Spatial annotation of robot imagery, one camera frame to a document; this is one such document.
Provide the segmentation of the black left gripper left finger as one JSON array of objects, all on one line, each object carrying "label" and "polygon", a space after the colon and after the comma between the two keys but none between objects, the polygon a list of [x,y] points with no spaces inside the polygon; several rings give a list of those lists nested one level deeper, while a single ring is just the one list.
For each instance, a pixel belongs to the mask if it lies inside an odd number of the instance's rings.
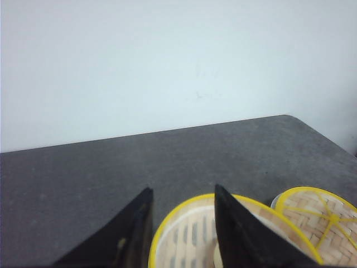
[{"label": "black left gripper left finger", "polygon": [[147,267],[152,237],[153,190],[145,188],[54,267]]}]

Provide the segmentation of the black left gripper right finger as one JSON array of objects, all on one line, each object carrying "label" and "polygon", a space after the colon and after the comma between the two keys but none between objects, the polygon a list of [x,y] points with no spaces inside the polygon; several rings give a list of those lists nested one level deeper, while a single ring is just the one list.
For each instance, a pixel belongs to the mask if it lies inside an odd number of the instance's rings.
[{"label": "black left gripper right finger", "polygon": [[215,224],[224,267],[316,267],[318,263],[215,186]]}]

